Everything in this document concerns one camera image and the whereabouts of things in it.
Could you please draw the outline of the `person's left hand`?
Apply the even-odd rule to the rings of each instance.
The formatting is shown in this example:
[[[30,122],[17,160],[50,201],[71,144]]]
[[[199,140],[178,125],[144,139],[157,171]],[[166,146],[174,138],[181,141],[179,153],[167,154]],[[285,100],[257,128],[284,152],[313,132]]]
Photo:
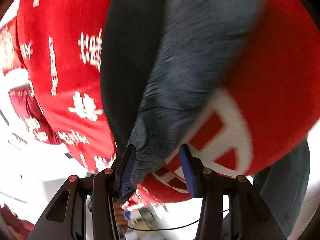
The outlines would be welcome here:
[[[113,203],[113,208],[117,226],[123,230],[123,233],[127,233],[129,224],[125,218],[124,210],[121,205],[116,202]]]

